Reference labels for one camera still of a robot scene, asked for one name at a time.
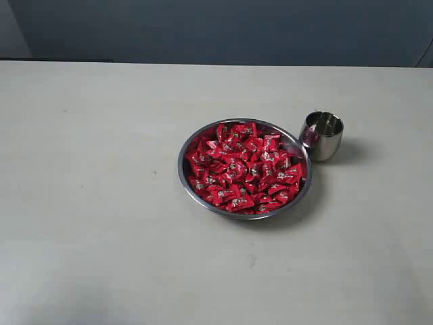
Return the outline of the red wrapped candy back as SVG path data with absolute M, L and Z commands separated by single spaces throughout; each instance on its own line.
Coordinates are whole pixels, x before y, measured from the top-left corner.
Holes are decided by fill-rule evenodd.
M 236 124 L 232 126 L 231 134 L 240 139 L 250 137 L 250 136 L 256 137 L 257 136 L 256 123 L 250 122 L 250 123 Z

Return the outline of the red wrapped candy right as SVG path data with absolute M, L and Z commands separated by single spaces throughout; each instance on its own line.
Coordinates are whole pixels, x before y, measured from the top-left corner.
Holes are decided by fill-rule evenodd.
M 275 180 L 277 183 L 294 185 L 298 183 L 303 177 L 302 165 L 300 163 L 288 167 L 284 171 L 278 171 L 275 174 Z

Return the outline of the red wrapped candy front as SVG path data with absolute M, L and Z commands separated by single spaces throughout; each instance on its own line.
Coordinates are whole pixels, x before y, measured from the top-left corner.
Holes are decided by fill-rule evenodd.
M 255 205 L 251 196 L 244 194 L 240 198 L 234 198 L 227 203 L 226 210 L 231 213 L 237 213 L 240 210 L 250 209 Z

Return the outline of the red wrapped candy front-left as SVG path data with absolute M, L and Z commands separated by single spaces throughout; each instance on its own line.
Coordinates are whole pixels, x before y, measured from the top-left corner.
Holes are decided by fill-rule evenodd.
M 212 204 L 214 206 L 221 206 L 223 203 L 241 197 L 240 189 L 236 185 L 232 185 L 228 189 L 218 189 L 210 192 L 212 196 Z

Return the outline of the round steel bowl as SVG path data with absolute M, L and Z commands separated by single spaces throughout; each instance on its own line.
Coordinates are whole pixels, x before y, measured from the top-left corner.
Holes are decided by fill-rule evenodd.
M 257 136 L 238 138 L 232 126 L 256 123 Z M 303 177 L 294 185 L 277 183 L 275 174 L 300 163 Z M 311 160 L 301 143 L 288 131 L 251 118 L 213 122 L 193 133 L 179 153 L 179 180 L 199 205 L 230 219 L 252 221 L 285 213 L 308 192 L 312 180 Z M 228 202 L 212 204 L 210 192 L 236 185 L 255 205 L 231 213 Z

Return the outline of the small steel cup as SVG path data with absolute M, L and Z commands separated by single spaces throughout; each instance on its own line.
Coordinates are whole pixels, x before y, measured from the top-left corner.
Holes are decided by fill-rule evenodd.
M 343 131 L 344 123 L 337 115 L 315 111 L 305 118 L 298 139 L 312 161 L 325 162 L 337 152 Z

